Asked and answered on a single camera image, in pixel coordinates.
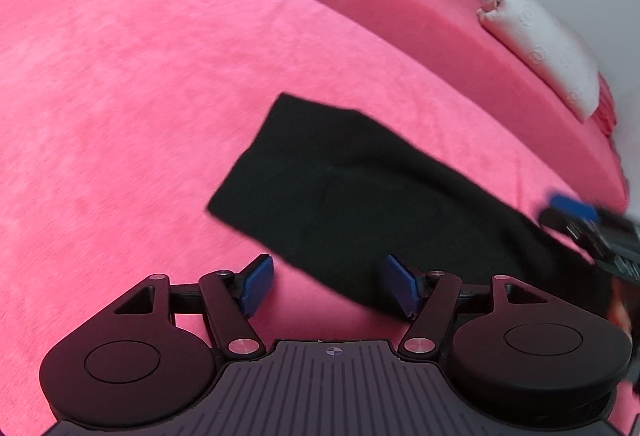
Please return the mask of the red folded cloth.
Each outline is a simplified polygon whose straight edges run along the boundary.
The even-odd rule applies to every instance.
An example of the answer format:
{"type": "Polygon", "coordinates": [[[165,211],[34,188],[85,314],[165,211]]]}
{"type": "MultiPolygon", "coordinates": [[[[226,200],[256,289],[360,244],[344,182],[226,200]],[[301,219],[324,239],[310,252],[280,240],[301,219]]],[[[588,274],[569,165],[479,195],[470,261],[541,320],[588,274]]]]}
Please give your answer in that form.
{"type": "Polygon", "coordinates": [[[608,138],[612,137],[617,125],[615,100],[610,86],[602,75],[599,75],[599,104],[592,115],[592,119],[601,130],[601,133],[608,138]]]}

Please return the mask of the black knit pants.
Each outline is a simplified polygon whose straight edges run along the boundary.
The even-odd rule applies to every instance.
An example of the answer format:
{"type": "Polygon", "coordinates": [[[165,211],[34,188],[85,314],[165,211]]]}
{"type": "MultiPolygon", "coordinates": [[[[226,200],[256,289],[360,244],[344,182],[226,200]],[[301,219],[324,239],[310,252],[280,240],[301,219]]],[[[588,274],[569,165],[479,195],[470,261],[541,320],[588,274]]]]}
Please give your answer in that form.
{"type": "Polygon", "coordinates": [[[333,291],[400,315],[382,263],[512,275],[595,315],[611,280],[532,219],[356,111],[282,94],[209,214],[333,291]]]}

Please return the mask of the white embossed pillow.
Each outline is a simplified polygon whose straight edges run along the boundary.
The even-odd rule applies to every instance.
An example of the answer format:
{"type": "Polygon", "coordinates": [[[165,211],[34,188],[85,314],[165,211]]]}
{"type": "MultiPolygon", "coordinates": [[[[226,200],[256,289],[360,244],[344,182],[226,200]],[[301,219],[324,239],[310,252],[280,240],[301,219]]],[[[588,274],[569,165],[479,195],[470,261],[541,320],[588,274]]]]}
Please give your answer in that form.
{"type": "Polygon", "coordinates": [[[599,106],[598,63],[585,40],[538,0],[486,0],[480,25],[497,38],[581,121],[599,106]]]}

